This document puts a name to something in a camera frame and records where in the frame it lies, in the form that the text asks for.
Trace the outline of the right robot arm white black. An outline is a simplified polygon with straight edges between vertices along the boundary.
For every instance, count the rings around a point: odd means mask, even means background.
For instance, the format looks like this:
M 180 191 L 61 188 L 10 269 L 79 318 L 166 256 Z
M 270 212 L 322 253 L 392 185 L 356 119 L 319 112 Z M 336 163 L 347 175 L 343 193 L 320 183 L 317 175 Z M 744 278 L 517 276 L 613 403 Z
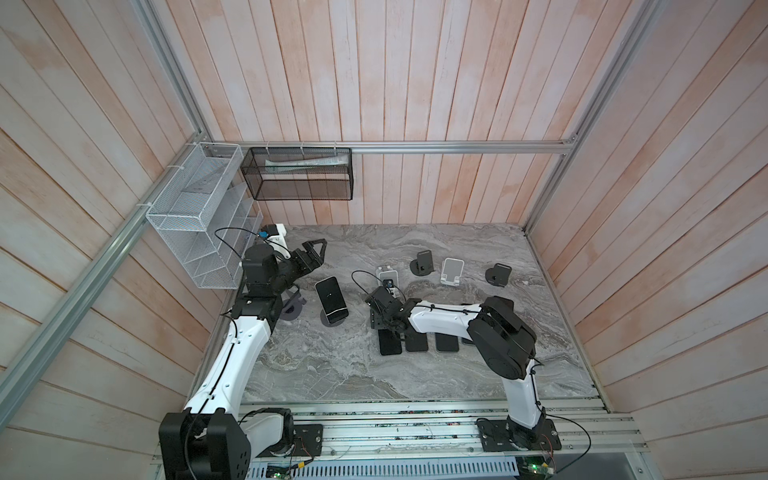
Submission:
M 477 420 L 480 433 L 509 442 L 518 450 L 534 448 L 545 426 L 533 373 L 537 335 L 515 313 L 512 300 L 491 296 L 471 305 L 435 304 L 418 298 L 401 301 L 380 286 L 365 302 L 393 333 L 412 329 L 471 341 L 489 369 L 502 378 L 508 405 L 503 424 Z

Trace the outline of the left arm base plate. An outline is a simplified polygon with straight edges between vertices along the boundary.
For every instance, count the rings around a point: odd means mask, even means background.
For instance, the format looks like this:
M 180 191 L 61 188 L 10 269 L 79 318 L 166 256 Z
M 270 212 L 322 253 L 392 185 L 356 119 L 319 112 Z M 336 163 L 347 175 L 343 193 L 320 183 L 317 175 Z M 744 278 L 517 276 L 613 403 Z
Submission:
M 320 423 L 300 424 L 288 429 L 287 453 L 318 457 L 322 453 L 324 426 Z

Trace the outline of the black phone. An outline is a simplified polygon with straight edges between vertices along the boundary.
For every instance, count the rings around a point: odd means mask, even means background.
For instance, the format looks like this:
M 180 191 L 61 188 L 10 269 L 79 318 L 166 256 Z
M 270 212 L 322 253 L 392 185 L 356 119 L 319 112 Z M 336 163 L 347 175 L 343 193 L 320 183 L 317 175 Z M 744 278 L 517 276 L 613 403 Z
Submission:
M 335 276 L 323 279 L 315 284 L 315 290 L 319 297 L 322 311 L 328 317 L 342 310 L 348 310 L 339 282 Z
M 402 340 L 399 333 L 387 329 L 377 331 L 379 352 L 382 356 L 400 355 L 402 353 Z

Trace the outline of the purple-edged phone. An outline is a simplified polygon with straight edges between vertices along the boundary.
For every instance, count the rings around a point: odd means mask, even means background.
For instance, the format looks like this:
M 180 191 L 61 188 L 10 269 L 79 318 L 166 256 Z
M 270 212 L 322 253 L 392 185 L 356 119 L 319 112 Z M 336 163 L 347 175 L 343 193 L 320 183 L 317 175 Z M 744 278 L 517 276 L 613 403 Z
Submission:
M 426 352 L 429 350 L 427 335 L 412 329 L 404 333 L 404 344 L 408 352 Z

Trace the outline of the teal-edged phone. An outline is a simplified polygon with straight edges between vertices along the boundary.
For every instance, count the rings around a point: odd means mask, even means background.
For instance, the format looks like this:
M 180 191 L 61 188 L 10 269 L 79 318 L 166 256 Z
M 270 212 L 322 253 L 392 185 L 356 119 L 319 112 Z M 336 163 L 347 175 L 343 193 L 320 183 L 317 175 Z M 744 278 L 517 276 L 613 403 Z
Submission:
M 435 333 L 435 346 L 439 352 L 455 353 L 460 349 L 460 341 L 457 336 Z

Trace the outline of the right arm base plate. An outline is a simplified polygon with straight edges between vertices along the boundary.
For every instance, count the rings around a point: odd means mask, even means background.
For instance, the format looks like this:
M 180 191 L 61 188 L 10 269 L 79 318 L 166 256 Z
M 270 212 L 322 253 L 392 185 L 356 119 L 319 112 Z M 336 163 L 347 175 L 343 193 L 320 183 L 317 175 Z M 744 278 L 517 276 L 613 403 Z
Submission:
M 510 418 L 475 421 L 484 452 L 558 451 L 562 449 L 560 435 L 554 422 L 543 418 L 532 429 L 523 427 Z

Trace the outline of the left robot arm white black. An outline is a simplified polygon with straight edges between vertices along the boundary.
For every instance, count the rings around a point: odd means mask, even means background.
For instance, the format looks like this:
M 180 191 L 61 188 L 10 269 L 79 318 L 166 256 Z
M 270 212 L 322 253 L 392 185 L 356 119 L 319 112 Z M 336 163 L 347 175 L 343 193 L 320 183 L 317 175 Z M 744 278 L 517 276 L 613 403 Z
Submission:
M 255 243 L 241 260 L 242 278 L 224 344 L 184 409 L 167 414 L 159 443 L 168 479 L 243 479 L 259 454 L 290 456 L 293 417 L 286 408 L 241 414 L 248 379 L 284 308 L 283 295 L 320 268 L 324 239 L 306 241 L 285 255 L 268 241 Z

